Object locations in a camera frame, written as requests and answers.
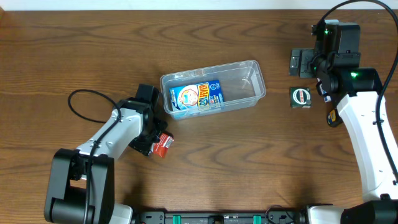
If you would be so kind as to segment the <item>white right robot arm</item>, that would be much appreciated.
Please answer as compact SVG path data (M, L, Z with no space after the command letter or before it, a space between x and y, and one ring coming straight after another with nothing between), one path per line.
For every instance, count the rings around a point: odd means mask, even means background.
M397 143L373 68L359 66L360 26L322 20L312 27L312 49L292 49L289 75L317 79L317 91L333 109L329 126L344 124L361 176L363 203L352 208L307 205L297 223L397 223Z

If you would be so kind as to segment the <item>dark bottle with white cap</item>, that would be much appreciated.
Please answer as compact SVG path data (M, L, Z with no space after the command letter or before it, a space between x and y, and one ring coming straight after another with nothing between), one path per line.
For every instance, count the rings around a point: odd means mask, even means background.
M332 128L339 126L343 122L343 120L339 116L338 110L336 108L334 108L333 110L331 110L328 113L328 115L326 117L326 121L327 121L328 125Z

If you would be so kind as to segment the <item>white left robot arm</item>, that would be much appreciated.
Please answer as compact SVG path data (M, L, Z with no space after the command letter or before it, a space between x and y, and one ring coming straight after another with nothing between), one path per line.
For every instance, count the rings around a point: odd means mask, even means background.
M160 91L141 84L134 97L112 101L99 131L76 149L53 159L44 207L51 223L139 223L128 205L115 202L114 164L131 147L149 156L161 144L167 123L157 117Z

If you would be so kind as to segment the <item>red Panadol box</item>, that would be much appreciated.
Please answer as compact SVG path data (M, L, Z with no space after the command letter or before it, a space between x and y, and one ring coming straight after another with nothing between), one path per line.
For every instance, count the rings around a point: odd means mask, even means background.
M154 144L153 153L164 158L173 142L174 138L171 134L162 133L159 137L159 142Z

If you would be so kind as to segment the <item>blue Cool Fever box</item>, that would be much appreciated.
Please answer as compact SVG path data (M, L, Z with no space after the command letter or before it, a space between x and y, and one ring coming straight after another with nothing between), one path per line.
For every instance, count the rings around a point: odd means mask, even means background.
M173 87L169 93L174 111L208 110L224 103L219 80Z

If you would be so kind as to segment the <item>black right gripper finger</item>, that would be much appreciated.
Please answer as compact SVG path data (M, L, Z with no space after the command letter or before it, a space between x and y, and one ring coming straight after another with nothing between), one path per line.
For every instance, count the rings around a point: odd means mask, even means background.
M303 49L300 52L300 78L315 78L315 74L312 68L312 62L314 59L313 49Z
M289 75L299 76L301 67L302 49L292 49L290 54Z

